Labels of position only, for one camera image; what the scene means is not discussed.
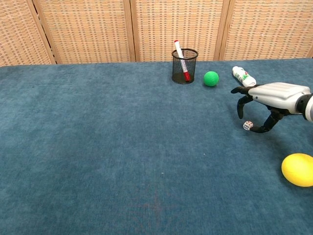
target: table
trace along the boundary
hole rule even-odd
[[[312,59],[198,61],[187,85],[171,62],[0,68],[1,233],[313,234],[313,188],[281,172],[313,155],[313,124],[244,130],[269,112],[251,102],[238,118],[233,66],[313,88]]]

